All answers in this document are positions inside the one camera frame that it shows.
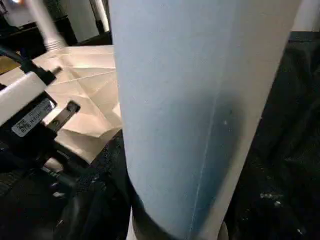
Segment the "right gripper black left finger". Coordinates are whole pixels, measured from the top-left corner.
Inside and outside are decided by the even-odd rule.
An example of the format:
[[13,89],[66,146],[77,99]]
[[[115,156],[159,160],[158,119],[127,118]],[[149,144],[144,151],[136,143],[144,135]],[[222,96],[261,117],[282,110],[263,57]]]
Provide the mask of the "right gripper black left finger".
[[126,239],[131,195],[123,132],[119,130],[76,180],[53,239]]

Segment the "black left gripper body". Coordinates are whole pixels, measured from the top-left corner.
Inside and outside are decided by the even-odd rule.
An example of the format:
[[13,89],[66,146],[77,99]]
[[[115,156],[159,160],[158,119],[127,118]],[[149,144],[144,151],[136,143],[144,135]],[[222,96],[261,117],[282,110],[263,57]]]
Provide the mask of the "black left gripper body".
[[0,127],[0,172],[43,169],[45,163],[54,158],[62,165],[62,173],[49,170],[48,174],[74,194],[81,174],[81,157],[55,140],[57,130],[45,125],[30,129],[24,126],[22,130],[22,135],[18,135],[13,126]]

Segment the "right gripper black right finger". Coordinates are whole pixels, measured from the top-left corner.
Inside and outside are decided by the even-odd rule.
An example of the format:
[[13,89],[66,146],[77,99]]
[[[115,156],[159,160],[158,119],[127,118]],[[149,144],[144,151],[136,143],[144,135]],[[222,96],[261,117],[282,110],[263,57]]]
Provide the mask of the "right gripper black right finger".
[[283,167],[251,150],[225,216],[230,240],[318,240],[320,204]]

